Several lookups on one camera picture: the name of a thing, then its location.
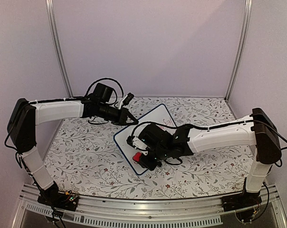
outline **red object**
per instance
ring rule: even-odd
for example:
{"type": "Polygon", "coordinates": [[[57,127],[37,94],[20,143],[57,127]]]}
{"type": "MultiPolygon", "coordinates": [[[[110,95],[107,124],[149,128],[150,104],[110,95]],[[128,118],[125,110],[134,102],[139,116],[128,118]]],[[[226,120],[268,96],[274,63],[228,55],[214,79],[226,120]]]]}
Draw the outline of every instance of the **red object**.
{"type": "Polygon", "coordinates": [[[142,155],[142,153],[137,152],[137,153],[133,156],[133,160],[138,163],[138,162],[139,162],[139,158],[140,158],[141,155],[142,155]]]}

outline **table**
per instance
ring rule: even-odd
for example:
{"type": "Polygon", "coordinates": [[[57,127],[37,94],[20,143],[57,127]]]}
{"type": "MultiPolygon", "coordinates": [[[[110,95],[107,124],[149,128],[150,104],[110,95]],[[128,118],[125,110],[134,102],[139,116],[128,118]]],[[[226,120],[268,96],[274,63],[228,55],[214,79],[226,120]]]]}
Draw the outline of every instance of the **table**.
{"type": "MultiPolygon", "coordinates": [[[[140,117],[165,104],[177,125],[218,124],[234,120],[220,98],[139,97],[128,105],[140,117]]],[[[253,155],[247,146],[230,146],[182,157],[183,164],[163,164],[137,176],[114,143],[123,127],[90,125],[65,119],[48,151],[45,165],[61,190],[123,199],[180,199],[240,191],[253,155]]]]}

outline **vertical metal post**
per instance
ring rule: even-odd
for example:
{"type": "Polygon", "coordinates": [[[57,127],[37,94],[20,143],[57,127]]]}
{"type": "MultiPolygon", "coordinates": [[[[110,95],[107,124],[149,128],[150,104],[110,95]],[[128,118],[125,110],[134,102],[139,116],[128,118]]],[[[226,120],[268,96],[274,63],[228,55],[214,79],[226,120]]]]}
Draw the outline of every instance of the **vertical metal post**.
{"type": "Polygon", "coordinates": [[[67,70],[66,70],[66,67],[65,67],[65,64],[63,61],[63,55],[61,52],[61,47],[60,47],[60,42],[59,42],[59,37],[58,37],[58,31],[57,31],[57,27],[56,27],[53,1],[52,0],[46,0],[46,5],[47,5],[47,11],[48,11],[49,26],[50,26],[50,30],[51,30],[51,34],[52,34],[52,38],[53,38],[53,42],[54,42],[54,47],[55,47],[55,51],[56,51],[56,56],[58,59],[59,68],[60,68],[61,75],[63,78],[64,86],[66,88],[67,95],[69,97],[72,97],[73,92],[72,92],[71,84],[70,84],[68,76],[67,76],[67,70]]]}
{"type": "Polygon", "coordinates": [[[252,0],[246,0],[245,3],[245,12],[244,12],[244,19],[243,19],[243,26],[242,26],[242,31],[241,31],[241,36],[240,36],[240,40],[239,40],[239,47],[238,47],[238,52],[234,61],[234,65],[233,65],[233,70],[231,73],[231,78],[229,81],[229,86],[225,95],[225,100],[227,102],[229,102],[231,94],[232,94],[232,90],[238,75],[238,71],[239,71],[239,66],[241,63],[241,59],[242,59],[242,55],[243,55],[243,50],[244,50],[244,46],[245,46],[245,41],[246,41],[246,37],[247,37],[247,32],[248,32],[248,28],[249,28],[249,22],[250,22],[250,16],[251,16],[251,6],[252,6],[252,0]]]}

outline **white wall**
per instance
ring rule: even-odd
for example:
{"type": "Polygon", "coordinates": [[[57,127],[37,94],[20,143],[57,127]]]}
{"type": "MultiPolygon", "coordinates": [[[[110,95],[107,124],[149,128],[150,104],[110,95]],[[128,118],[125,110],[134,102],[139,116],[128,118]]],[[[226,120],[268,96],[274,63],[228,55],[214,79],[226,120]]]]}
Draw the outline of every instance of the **white wall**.
{"type": "MultiPolygon", "coordinates": [[[[244,55],[230,104],[238,117],[261,107],[287,138],[287,0],[253,1],[244,55]]],[[[287,150],[273,167],[287,214],[287,150]]]]}
{"type": "Polygon", "coordinates": [[[101,77],[136,95],[224,97],[245,1],[57,0],[75,95],[101,77]]]}
{"type": "MultiPolygon", "coordinates": [[[[4,147],[6,127],[18,98],[66,96],[49,30],[45,1],[0,0],[0,228],[12,223],[27,174],[4,147]]],[[[57,122],[38,128],[43,152],[57,122]]]]}

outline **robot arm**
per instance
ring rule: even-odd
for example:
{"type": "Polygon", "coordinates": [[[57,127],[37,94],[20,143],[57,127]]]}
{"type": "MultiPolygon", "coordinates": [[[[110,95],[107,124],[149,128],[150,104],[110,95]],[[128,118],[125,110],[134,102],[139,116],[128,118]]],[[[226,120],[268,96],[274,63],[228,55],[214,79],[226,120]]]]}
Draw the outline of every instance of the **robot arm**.
{"type": "Polygon", "coordinates": [[[271,166],[281,159],[277,129],[260,108],[252,114],[224,124],[198,127],[185,124],[177,127],[171,135],[162,130],[158,123],[150,123],[136,137],[135,127],[127,143],[141,150],[133,159],[143,168],[154,170],[161,166],[161,160],[178,159],[201,151],[233,146],[255,146],[254,161],[245,179],[243,192],[239,196],[222,198],[225,210],[235,210],[260,203],[259,192],[271,166]]]}
{"type": "Polygon", "coordinates": [[[71,210],[76,209],[77,206],[75,203],[62,204],[62,199],[67,197],[58,192],[57,184],[52,180],[40,157],[36,147],[36,126],[53,120],[92,116],[112,121],[116,125],[138,124],[137,119],[128,109],[122,107],[127,105],[134,96],[128,94],[116,108],[107,103],[112,92],[112,88],[98,83],[94,92],[85,97],[34,102],[21,98],[17,101],[8,124],[8,132],[27,172],[34,178],[40,191],[43,191],[44,197],[40,197],[39,202],[45,204],[50,202],[54,207],[71,210]]]}

